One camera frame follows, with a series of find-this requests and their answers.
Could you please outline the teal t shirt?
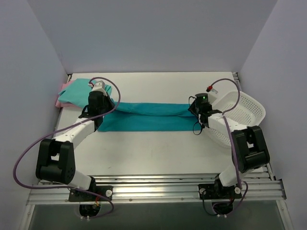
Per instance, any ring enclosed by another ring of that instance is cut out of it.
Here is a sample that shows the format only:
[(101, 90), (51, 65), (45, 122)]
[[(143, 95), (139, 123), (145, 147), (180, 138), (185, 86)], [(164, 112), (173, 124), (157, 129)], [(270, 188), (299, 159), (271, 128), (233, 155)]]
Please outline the teal t shirt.
[(124, 103), (106, 115), (99, 132), (199, 131), (189, 105), (177, 103)]

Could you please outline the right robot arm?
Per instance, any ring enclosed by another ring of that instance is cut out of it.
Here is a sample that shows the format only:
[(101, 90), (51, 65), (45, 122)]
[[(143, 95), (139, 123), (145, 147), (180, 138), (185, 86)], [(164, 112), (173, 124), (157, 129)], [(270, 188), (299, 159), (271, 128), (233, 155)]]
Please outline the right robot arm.
[(217, 175), (213, 192), (223, 198), (230, 193), (230, 187), (242, 188), (241, 179), (249, 171), (259, 168), (270, 161), (270, 155), (259, 126), (246, 126), (225, 116), (239, 104), (241, 92), (237, 93), (236, 103), (229, 109), (220, 111), (213, 109), (208, 93), (198, 93), (189, 106), (197, 118), (201, 129), (209, 128), (228, 136), (231, 146), (232, 164)]

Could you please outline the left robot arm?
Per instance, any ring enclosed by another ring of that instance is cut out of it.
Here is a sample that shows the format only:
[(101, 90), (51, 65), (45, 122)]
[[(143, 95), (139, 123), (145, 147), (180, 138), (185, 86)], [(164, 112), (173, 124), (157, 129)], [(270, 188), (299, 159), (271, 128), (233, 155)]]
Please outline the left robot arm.
[(35, 175), (38, 179), (57, 182), (80, 189), (80, 196), (91, 201), (97, 189), (92, 177), (76, 170), (75, 148), (103, 123), (105, 113), (114, 110), (115, 104), (106, 92), (89, 93), (88, 105), (74, 123), (63, 134), (40, 142)]

